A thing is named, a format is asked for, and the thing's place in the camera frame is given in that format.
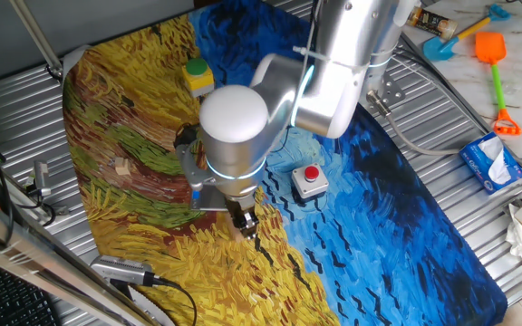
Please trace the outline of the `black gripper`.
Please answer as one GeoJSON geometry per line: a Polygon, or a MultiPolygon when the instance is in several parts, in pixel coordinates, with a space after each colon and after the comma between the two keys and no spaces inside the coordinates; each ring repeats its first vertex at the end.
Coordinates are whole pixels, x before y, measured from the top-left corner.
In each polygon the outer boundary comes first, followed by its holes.
{"type": "Polygon", "coordinates": [[[253,194],[243,197],[226,196],[229,214],[237,219],[237,229],[245,239],[254,239],[259,220],[255,213],[256,201],[253,194]]]}

